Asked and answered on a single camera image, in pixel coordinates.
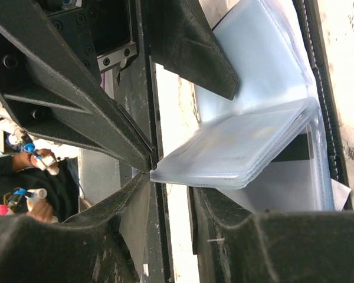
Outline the second operator hand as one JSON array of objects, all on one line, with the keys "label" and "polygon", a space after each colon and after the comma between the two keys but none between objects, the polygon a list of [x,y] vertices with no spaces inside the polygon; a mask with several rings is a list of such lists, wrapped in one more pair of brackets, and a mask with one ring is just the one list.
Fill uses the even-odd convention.
[{"label": "second operator hand", "polygon": [[40,222],[51,223],[53,221],[53,207],[46,199],[41,199],[36,203],[32,211],[28,211],[26,215]]}]

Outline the white striped card in wallet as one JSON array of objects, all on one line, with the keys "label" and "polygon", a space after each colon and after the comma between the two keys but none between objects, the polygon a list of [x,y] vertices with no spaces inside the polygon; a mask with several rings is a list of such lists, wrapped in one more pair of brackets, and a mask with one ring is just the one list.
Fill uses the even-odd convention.
[{"label": "white striped card in wallet", "polygon": [[220,192],[251,212],[316,210],[310,133],[299,134],[245,188]]}]

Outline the black mounting base rail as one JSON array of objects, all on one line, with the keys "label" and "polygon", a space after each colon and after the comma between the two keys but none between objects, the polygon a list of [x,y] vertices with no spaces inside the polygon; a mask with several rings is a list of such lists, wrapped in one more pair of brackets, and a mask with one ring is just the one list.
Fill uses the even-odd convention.
[{"label": "black mounting base rail", "polygon": [[89,230],[79,247],[90,266],[90,282],[198,282],[192,252],[189,189],[153,183],[150,171],[165,153],[185,140],[186,127],[172,121],[175,107],[159,114],[156,67],[148,56],[120,72],[114,91],[124,122],[113,119],[99,141],[124,157],[135,175],[88,210]]}]

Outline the operator hand with controller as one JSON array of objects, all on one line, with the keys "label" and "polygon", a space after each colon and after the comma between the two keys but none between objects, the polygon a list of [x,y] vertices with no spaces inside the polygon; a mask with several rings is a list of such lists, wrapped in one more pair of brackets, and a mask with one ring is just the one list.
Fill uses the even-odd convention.
[{"label": "operator hand with controller", "polygon": [[[35,152],[37,153],[37,155],[50,155],[56,159],[55,154],[50,149],[39,149]],[[12,157],[12,167],[15,172],[19,172],[30,167],[38,168],[36,155],[27,152],[17,153]]]}]

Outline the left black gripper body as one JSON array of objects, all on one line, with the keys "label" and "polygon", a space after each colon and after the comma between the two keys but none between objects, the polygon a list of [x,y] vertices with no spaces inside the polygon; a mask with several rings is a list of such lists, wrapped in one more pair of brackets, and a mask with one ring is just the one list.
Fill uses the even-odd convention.
[{"label": "left black gripper body", "polygon": [[130,1],[38,1],[92,74],[126,68],[137,56]]}]

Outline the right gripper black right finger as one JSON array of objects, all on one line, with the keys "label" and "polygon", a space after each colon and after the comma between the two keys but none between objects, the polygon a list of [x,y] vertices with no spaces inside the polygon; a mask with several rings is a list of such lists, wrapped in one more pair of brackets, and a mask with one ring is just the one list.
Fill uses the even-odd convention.
[{"label": "right gripper black right finger", "polygon": [[354,282],[354,211],[252,213],[190,187],[201,282]]}]

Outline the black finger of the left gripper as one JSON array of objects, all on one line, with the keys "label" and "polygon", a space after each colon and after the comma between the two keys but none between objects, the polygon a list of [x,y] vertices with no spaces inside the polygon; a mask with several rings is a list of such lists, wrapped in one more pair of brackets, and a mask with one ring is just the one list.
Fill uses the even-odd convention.
[{"label": "black finger of the left gripper", "polygon": [[199,1],[142,1],[154,62],[227,100],[239,77]]},{"label": "black finger of the left gripper", "polygon": [[33,1],[0,1],[0,102],[32,136],[156,167],[154,146]]}]

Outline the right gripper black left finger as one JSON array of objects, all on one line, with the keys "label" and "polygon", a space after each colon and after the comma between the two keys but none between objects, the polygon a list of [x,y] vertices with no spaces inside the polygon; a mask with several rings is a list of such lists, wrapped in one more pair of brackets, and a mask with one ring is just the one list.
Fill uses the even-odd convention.
[{"label": "right gripper black left finger", "polygon": [[0,282],[139,282],[149,195],[138,173],[63,223],[0,216]]}]

